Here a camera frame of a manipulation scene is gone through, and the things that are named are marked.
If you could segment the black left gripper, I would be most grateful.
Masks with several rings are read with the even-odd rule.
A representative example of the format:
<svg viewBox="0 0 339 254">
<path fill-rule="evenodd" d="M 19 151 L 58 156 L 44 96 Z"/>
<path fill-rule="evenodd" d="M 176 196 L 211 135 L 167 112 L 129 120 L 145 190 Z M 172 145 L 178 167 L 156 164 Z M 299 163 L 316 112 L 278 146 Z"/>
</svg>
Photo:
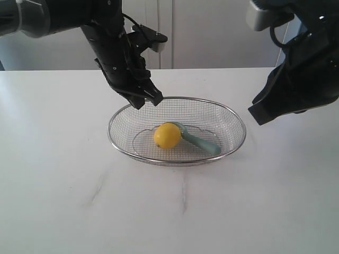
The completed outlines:
<svg viewBox="0 0 339 254">
<path fill-rule="evenodd" d="M 141 109 L 145 99 L 157 106 L 162 92 L 150 79 L 143 57 L 129 40 L 124 29 L 114 36 L 98 25 L 81 26 L 109 86 L 123 96 L 135 109 Z"/>
</svg>

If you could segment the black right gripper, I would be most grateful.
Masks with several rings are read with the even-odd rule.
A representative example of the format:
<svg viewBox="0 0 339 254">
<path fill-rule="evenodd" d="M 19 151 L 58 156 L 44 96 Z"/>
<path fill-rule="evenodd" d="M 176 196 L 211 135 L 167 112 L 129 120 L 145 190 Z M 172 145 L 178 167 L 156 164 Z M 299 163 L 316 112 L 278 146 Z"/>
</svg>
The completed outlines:
<svg viewBox="0 0 339 254">
<path fill-rule="evenodd" d="M 312 11 L 306 32 L 283 44 L 270 27 L 285 60 L 268 76 L 248 111 L 259 125 L 290 113 L 303 113 L 338 99 L 338 11 Z"/>
</svg>

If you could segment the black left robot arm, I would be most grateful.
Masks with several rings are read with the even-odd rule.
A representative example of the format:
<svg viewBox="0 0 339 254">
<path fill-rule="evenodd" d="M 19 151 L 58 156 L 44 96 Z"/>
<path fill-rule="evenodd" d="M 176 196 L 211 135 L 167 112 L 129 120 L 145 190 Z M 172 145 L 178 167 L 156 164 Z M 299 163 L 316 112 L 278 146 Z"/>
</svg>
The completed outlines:
<svg viewBox="0 0 339 254">
<path fill-rule="evenodd" d="M 1 1 L 1 35 L 23 32 L 40 38 L 81 28 L 108 85 L 136 109 L 164 98 L 141 54 L 160 52 L 167 36 L 122 11 L 121 1 Z"/>
</svg>

